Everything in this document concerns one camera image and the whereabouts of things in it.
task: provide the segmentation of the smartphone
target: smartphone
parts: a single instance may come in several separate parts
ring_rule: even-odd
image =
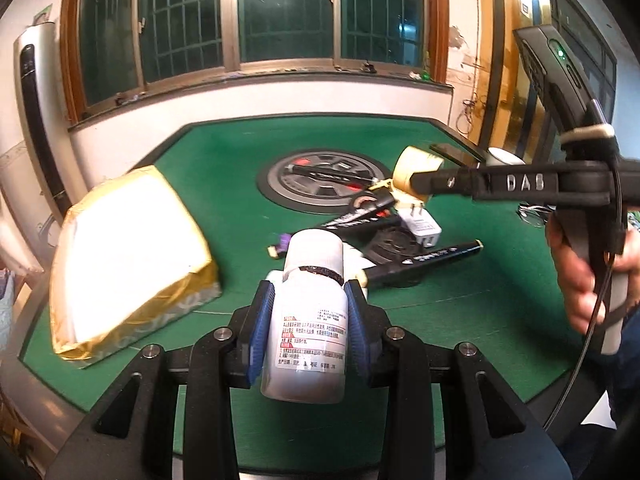
[[[436,155],[443,156],[458,166],[467,166],[469,168],[477,168],[480,161],[473,155],[463,152],[458,148],[446,144],[444,142],[432,144],[429,149]]]

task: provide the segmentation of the gray handle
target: gray handle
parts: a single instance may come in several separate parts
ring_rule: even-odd
[[[556,218],[558,218],[572,249],[593,269],[596,276],[595,290],[598,291],[606,269],[603,248],[604,234],[602,230],[597,228],[598,219],[588,218],[584,211],[576,209],[559,209],[556,211]],[[624,272],[613,273],[609,286],[610,293],[607,292],[604,295],[605,323],[607,318],[619,308],[626,308],[628,281],[628,274]],[[604,355],[613,355],[618,352],[623,321],[624,317],[622,316],[604,332],[599,331],[596,327],[596,332],[591,339],[591,348]]]

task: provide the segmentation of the white power adapter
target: white power adapter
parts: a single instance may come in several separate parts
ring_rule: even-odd
[[[402,219],[402,224],[412,232],[420,245],[433,247],[438,243],[442,229],[426,209],[411,207],[396,211]]]

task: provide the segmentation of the box wrapped in yellow tape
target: box wrapped in yellow tape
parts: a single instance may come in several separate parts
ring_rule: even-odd
[[[67,213],[49,289],[60,357],[92,364],[221,294],[202,232],[154,166],[95,187]]]

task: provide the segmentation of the black cable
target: black cable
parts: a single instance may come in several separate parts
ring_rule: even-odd
[[[618,173],[617,163],[614,161],[609,164],[609,167],[611,169],[611,173],[613,174],[614,200],[616,202],[616,220],[618,224],[616,228],[619,228],[621,226],[626,225],[626,217],[622,209],[622,185],[620,184],[620,174]],[[612,251],[609,254],[609,260],[607,261],[607,269],[605,271],[604,279],[600,284],[600,290],[598,291],[596,304],[593,307],[593,312],[591,313],[591,319],[589,320],[587,333],[584,337],[584,344],[582,345],[582,351],[580,352],[578,361],[575,364],[574,371],[571,373],[571,376],[569,377],[569,382],[565,386],[564,391],[562,391],[562,395],[560,396],[560,399],[556,403],[553,411],[549,415],[549,418],[545,422],[545,425],[544,425],[545,431],[549,429],[549,427],[555,420],[556,416],[558,416],[560,409],[564,405],[566,398],[569,396],[569,393],[571,392],[571,388],[574,386],[575,380],[578,377],[578,373],[580,373],[582,362],[584,361],[584,358],[586,357],[587,352],[589,351],[589,344],[591,343],[591,337],[593,336],[593,332],[596,328],[596,320],[598,319],[598,311],[600,310],[600,304],[602,303],[604,295],[606,294],[607,289],[609,288],[609,284],[611,283],[611,277],[613,275],[613,263],[615,259],[616,259],[616,254],[615,252]]]

